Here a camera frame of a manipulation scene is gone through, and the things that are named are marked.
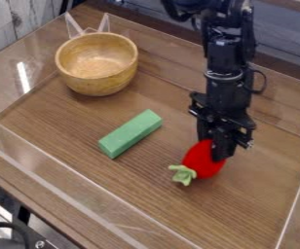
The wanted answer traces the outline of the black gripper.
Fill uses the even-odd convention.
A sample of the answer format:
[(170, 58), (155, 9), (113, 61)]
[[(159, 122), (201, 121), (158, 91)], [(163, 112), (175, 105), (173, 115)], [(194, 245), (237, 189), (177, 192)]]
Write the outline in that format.
[(234, 155), (236, 147), (253, 145), (256, 122), (248, 114), (252, 95), (256, 94), (254, 72), (217, 74), (207, 71), (206, 91), (190, 93), (189, 113), (197, 118), (198, 140), (213, 137), (213, 161)]

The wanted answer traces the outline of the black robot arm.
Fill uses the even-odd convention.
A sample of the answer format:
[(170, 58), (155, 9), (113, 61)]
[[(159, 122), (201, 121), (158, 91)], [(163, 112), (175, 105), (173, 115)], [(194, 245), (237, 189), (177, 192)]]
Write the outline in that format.
[(161, 0), (170, 18), (190, 21), (201, 32), (207, 59), (206, 90), (190, 93), (189, 113), (197, 118), (201, 140), (210, 142), (211, 160), (234, 155), (253, 143), (252, 102), (256, 52), (250, 0)]

